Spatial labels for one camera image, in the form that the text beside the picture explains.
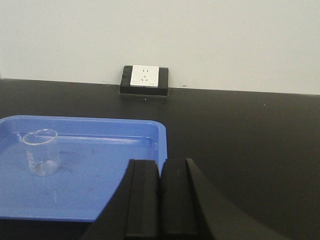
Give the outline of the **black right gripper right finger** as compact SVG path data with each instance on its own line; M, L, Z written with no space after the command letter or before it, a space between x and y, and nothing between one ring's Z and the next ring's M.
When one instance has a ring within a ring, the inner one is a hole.
M285 240L223 196L190 158L168 158L160 178L163 240Z

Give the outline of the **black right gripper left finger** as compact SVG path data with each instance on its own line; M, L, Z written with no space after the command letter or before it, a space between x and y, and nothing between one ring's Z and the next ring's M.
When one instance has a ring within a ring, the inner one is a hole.
M158 239L158 186L159 171L154 160L129 160L116 191L81 239Z

